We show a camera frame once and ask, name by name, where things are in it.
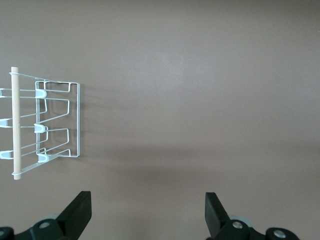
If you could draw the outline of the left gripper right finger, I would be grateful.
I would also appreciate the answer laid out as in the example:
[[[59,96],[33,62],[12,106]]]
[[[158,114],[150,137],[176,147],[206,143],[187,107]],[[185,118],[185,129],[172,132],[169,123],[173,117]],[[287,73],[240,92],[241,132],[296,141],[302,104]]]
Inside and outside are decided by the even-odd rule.
[[[214,192],[205,194],[205,222],[210,240],[297,240],[292,231],[271,227],[264,234],[256,231],[241,217],[231,219]]]

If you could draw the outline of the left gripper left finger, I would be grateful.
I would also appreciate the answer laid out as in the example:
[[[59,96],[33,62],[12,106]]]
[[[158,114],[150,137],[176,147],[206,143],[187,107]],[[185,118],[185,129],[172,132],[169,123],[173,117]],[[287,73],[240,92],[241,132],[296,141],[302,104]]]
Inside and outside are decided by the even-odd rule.
[[[15,234],[9,226],[0,228],[2,240],[77,240],[92,217],[90,191],[81,191],[55,218],[46,218],[29,229]]]

